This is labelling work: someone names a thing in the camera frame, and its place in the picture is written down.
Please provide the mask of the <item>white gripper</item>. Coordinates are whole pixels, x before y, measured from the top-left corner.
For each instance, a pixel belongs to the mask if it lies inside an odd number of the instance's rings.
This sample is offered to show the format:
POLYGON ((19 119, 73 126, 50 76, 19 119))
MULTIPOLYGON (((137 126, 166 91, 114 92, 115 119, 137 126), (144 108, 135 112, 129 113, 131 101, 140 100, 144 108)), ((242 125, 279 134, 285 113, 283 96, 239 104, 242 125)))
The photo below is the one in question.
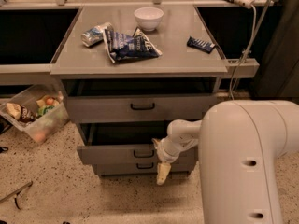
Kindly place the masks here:
POLYGON ((151 139, 159 160, 162 163, 157 165, 157 184, 162 185, 171 170, 171 164, 175 162, 180 153, 186 150, 186 147, 181 143, 174 143, 168 137, 163 139, 151 139))

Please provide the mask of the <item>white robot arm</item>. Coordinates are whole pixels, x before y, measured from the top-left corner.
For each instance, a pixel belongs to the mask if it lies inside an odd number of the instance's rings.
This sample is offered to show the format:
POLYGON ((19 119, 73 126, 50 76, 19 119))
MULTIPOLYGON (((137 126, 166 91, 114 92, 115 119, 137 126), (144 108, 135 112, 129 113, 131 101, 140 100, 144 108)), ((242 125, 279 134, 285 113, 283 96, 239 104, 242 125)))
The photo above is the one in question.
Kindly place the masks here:
POLYGON ((198 121, 172 121, 153 144, 159 185, 181 152, 198 147, 205 224, 283 224, 275 163, 299 149, 299 105, 222 102, 198 121))

